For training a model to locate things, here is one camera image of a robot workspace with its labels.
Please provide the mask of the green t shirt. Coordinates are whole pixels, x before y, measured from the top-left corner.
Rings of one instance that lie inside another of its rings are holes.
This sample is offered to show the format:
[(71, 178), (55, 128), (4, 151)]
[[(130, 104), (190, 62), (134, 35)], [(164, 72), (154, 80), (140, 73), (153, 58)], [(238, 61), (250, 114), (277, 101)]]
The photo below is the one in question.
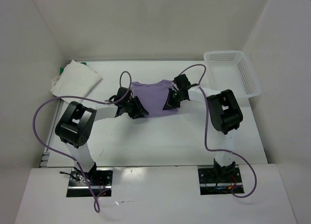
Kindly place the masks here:
[(60, 73), (59, 73), (59, 75), (61, 75), (61, 74), (63, 73), (64, 69), (65, 69), (65, 68), (63, 68), (63, 67), (60, 68)]

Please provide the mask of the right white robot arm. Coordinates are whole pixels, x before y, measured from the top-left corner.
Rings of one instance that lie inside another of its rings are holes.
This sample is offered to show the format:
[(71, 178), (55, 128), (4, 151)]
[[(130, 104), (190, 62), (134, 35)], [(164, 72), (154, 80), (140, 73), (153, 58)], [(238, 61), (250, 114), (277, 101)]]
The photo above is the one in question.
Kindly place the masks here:
[[(228, 179), (235, 170), (234, 141), (237, 129), (243, 120), (243, 114), (239, 104), (230, 89), (224, 91), (212, 90), (201, 87), (198, 84), (180, 88), (169, 89), (164, 110), (180, 107), (182, 101), (196, 101), (206, 107), (206, 120), (204, 130), (204, 145), (209, 152), (215, 153), (213, 162), (213, 176), (223, 182)], [(208, 129), (221, 133), (220, 145), (215, 149), (209, 148), (207, 144)]]

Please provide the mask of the lavender t shirt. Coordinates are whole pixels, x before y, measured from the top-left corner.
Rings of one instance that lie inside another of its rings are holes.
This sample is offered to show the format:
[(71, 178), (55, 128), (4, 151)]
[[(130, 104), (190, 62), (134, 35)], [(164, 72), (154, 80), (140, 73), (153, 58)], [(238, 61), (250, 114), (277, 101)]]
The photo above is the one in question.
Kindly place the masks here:
[(163, 110), (169, 94), (169, 88), (173, 87), (170, 80), (162, 80), (154, 84), (142, 84), (132, 82), (131, 90), (134, 96), (137, 96), (148, 112), (146, 118), (158, 118), (176, 115), (178, 109)]

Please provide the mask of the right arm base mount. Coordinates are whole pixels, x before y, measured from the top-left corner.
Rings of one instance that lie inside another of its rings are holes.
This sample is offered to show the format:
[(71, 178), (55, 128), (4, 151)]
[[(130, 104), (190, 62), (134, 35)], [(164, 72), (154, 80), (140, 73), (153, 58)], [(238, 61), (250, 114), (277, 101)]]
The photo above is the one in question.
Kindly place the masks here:
[(201, 195), (244, 194), (240, 169), (236, 166), (234, 172), (225, 179), (217, 178), (212, 166), (198, 167), (198, 177)]

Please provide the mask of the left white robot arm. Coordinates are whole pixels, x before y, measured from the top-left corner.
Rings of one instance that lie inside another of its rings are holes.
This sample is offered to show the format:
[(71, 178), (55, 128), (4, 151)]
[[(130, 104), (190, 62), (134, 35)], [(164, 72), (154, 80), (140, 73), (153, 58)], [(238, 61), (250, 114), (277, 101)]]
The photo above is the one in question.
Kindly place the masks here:
[(97, 165), (90, 155), (88, 139), (96, 121), (116, 118), (126, 113), (132, 119), (144, 118), (149, 112), (137, 96), (131, 94), (117, 100), (112, 96), (104, 104), (91, 108), (76, 101), (70, 102), (55, 128), (55, 134), (66, 144), (80, 180), (92, 185), (97, 179)]

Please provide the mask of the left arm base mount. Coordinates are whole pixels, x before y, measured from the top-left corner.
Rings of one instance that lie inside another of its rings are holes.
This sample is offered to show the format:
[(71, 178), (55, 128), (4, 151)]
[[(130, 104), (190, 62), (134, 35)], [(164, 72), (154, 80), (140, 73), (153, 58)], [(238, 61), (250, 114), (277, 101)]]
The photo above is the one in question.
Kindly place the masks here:
[[(66, 197), (91, 197), (88, 186), (84, 178), (79, 175), (74, 168), (71, 169), (70, 173), (65, 172), (69, 176), (69, 183), (67, 188)], [(112, 168), (98, 168), (97, 178), (92, 182), (89, 181), (91, 188), (95, 196), (99, 197), (111, 197), (112, 194), (112, 179), (113, 169)]]

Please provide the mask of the white t shirt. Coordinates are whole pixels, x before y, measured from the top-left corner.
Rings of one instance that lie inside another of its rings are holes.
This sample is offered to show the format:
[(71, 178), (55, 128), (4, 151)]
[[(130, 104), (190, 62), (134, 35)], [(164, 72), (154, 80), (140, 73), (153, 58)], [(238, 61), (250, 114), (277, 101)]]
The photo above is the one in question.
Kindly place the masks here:
[(101, 80), (101, 75), (95, 70), (85, 64), (71, 60), (61, 75), (52, 79), (51, 93), (57, 97), (86, 97)]

